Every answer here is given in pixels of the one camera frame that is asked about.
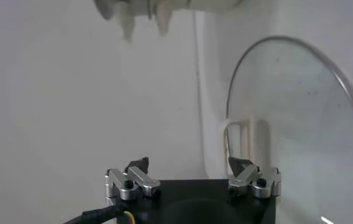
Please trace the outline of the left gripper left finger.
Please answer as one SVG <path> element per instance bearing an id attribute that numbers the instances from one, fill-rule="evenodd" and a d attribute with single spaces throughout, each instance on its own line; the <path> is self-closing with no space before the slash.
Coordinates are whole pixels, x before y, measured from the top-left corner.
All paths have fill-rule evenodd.
<path id="1" fill-rule="evenodd" d="M 161 182 L 150 178 L 148 173 L 148 157 L 129 162 L 123 171 L 108 169 L 105 172 L 106 201 L 134 201 L 139 194 L 150 199 L 159 198 Z"/>

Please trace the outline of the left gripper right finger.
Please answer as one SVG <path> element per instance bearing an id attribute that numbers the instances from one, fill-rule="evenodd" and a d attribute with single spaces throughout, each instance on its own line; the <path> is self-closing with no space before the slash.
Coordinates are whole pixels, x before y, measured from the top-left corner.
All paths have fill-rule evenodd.
<path id="1" fill-rule="evenodd" d="M 277 167 L 261 169 L 248 159 L 228 157 L 233 177 L 228 180 L 228 192 L 232 197 L 251 193 L 255 198 L 271 198 L 281 195 L 281 173 Z"/>

